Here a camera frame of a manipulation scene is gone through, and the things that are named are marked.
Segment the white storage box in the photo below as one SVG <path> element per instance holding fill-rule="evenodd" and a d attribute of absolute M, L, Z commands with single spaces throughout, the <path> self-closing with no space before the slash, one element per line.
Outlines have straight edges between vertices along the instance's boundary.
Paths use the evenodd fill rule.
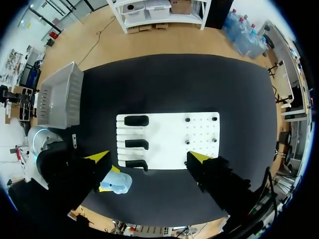
<path fill-rule="evenodd" d="M 39 126 L 66 129 L 80 124 L 83 77 L 72 62 L 41 84 L 36 111 Z"/>
<path fill-rule="evenodd" d="M 124 5 L 122 15 L 130 23 L 145 21 L 145 3 L 140 1 Z"/>
<path fill-rule="evenodd" d="M 169 0 L 146 1 L 146 9 L 150 12 L 151 19 L 166 19 L 171 8 Z"/>

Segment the cardboard box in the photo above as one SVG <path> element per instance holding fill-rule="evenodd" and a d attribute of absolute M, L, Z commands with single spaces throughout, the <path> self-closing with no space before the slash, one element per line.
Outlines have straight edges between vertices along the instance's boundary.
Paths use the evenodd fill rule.
<path fill-rule="evenodd" d="M 169 0 L 172 14 L 190 14 L 191 0 Z"/>

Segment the white pegboard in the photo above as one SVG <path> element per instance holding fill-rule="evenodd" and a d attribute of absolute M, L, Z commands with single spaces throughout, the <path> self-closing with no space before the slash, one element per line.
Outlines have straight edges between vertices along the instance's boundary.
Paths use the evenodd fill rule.
<path fill-rule="evenodd" d="M 126 126 L 126 116 L 148 116 L 149 125 Z M 186 169 L 188 151 L 218 157 L 217 112 L 118 115 L 116 120 L 118 163 L 122 167 L 125 161 L 145 160 L 149 169 Z M 145 139 L 149 149 L 125 148 L 125 140 L 129 139 Z"/>

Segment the white table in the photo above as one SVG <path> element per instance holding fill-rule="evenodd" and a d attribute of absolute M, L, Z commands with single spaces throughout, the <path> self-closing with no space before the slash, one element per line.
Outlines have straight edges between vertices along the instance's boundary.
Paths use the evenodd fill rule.
<path fill-rule="evenodd" d="M 280 61 L 274 76 L 277 93 L 282 100 L 288 104 L 294 101 L 294 93 L 291 88 L 288 73 L 286 70 L 285 62 Z"/>
<path fill-rule="evenodd" d="M 281 115 L 289 116 L 297 114 L 308 114 L 310 106 L 310 96 L 303 70 L 298 68 L 298 63 L 291 56 L 289 49 L 290 45 L 288 44 L 287 40 L 283 37 L 283 35 L 280 33 L 280 31 L 277 29 L 277 27 L 273 25 L 270 21 L 267 21 L 265 24 L 267 24 L 270 27 L 270 31 L 267 31 L 265 33 L 270 37 L 270 39 L 274 43 L 275 55 L 279 60 L 284 60 L 288 78 L 290 80 L 292 87 L 294 87 L 295 85 L 299 85 L 302 94 L 302 109 L 283 112 L 281 113 Z"/>

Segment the power cord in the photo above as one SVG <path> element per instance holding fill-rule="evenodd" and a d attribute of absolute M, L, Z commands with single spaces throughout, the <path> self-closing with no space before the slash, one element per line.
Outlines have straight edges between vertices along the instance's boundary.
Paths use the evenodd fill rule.
<path fill-rule="evenodd" d="M 111 21 L 101 30 L 96 33 L 96 35 L 99 36 L 98 41 L 92 46 L 92 48 L 89 50 L 89 52 L 85 55 L 85 57 L 78 63 L 78 66 L 82 64 L 82 62 L 88 57 L 88 55 L 91 53 L 91 51 L 96 47 L 96 45 L 99 43 L 101 39 L 102 32 L 115 20 L 115 16 L 111 16 Z"/>
<path fill-rule="evenodd" d="M 199 230 L 199 232 L 194 236 L 194 238 L 195 238 L 198 234 L 200 234 L 201 230 L 203 230 L 204 227 L 207 226 L 207 224 L 208 224 L 208 223 L 206 223 L 206 224 Z"/>
<path fill-rule="evenodd" d="M 267 169 L 267 174 L 268 174 L 268 180 L 269 180 L 269 184 L 270 184 L 271 199 L 273 200 L 274 210 L 275 210 L 275 217 L 274 218 L 276 218 L 277 214 L 278 214 L 277 203 L 276 203 L 276 194 L 274 191 L 273 178 L 271 176 L 271 172 L 269 169 Z"/>

